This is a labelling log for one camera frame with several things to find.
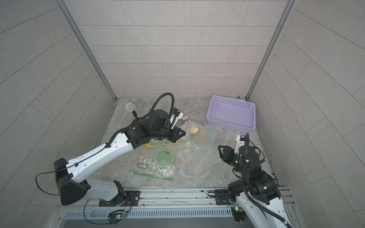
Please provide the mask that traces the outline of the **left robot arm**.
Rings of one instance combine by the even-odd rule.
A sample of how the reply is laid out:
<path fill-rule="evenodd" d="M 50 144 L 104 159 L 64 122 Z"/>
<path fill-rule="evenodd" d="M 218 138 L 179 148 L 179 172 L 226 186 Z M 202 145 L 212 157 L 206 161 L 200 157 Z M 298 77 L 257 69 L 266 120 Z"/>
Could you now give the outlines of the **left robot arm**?
<path fill-rule="evenodd" d="M 68 161 L 64 158 L 55 161 L 55 181 L 61 204 L 67 206 L 81 199 L 99 199 L 103 206 L 124 203 L 126 193 L 119 181 L 96 180 L 90 178 L 90 174 L 152 139 L 177 142 L 186 135 L 176 126 L 182 117 L 178 109 L 173 109 L 170 114 L 161 109 L 151 110 L 129 126 L 117 130 L 108 142 L 92 151 Z"/>

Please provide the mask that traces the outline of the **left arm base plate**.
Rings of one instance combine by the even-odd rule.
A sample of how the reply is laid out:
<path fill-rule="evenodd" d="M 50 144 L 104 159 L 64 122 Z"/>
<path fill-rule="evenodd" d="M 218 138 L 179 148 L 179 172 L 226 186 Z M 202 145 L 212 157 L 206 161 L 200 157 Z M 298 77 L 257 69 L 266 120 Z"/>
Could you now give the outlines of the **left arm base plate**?
<path fill-rule="evenodd" d="M 100 200 L 99 207 L 129 207 L 137 206 L 140 198 L 140 191 L 126 191 L 124 195 L 121 193 L 114 197 L 111 201 Z"/>

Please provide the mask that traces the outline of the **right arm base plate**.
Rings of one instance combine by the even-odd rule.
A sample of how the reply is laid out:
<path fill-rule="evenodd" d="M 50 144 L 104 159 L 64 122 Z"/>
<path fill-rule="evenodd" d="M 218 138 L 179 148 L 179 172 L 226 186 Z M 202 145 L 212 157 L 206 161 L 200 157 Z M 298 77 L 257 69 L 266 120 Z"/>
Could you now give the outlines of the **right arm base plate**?
<path fill-rule="evenodd" d="M 213 190 L 208 192 L 208 196 L 215 199 L 216 205 L 235 205 L 236 203 L 233 202 L 228 194 L 227 189 L 221 190 Z"/>

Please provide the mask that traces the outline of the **yellow pear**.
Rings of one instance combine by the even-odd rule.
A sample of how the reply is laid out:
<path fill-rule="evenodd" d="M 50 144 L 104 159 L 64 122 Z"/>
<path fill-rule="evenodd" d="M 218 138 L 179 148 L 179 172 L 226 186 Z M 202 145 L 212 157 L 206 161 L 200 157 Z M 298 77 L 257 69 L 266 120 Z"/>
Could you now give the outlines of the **yellow pear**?
<path fill-rule="evenodd" d="M 193 135 L 193 134 L 196 134 L 198 131 L 199 131 L 198 127 L 192 127 L 190 130 L 190 133 Z"/>

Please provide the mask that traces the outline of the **clear bag blue zip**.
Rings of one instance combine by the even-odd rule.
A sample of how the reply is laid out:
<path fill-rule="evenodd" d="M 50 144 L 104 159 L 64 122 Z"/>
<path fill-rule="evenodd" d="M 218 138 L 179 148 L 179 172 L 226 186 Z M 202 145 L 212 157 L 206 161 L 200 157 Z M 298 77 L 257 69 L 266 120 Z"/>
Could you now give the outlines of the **clear bag blue zip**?
<path fill-rule="evenodd" d="M 192 127 L 198 127 L 199 131 L 196 134 L 191 134 Z M 214 125 L 203 126 L 199 123 L 190 121 L 180 126 L 186 132 L 186 135 L 177 142 L 182 143 L 186 147 L 192 147 L 200 150 L 211 149 L 214 144 Z"/>

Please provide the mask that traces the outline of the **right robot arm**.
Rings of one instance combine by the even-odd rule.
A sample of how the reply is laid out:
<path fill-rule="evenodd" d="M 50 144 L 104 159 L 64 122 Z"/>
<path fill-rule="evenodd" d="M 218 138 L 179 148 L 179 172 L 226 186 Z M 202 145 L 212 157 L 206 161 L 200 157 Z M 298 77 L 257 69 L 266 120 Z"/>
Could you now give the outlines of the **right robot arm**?
<path fill-rule="evenodd" d="M 246 213 L 256 228 L 291 228 L 275 180 L 262 170 L 258 147 L 243 145 L 238 153 L 229 146 L 218 146 L 220 158 L 240 174 L 228 185 L 230 201 Z"/>

